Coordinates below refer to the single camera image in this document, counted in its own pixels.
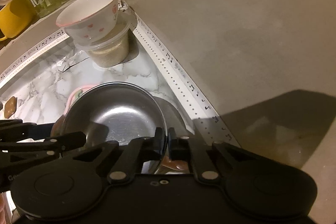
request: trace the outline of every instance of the metal bowl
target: metal bowl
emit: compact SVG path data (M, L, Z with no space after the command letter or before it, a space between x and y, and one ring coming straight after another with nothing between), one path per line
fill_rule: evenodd
M159 105L146 90L132 84L112 82L84 93L68 111L62 134L82 131L86 147L115 140L127 145L132 139L153 137L166 121Z

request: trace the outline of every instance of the white marble surface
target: white marble surface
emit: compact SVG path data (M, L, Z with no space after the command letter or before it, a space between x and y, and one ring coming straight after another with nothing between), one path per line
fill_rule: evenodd
M111 68L100 68L85 52L76 50L68 39L35 60L34 64L5 85L0 90L0 101L5 105L11 96L17 97L17 111L11 119L19 118L37 124L51 123L63 114L74 89L87 84L122 81L138 85L170 102L181 114L186 128L193 131L192 121L184 114L166 80L132 34L127 59L132 60ZM0 111L0 119L4 119L3 110Z

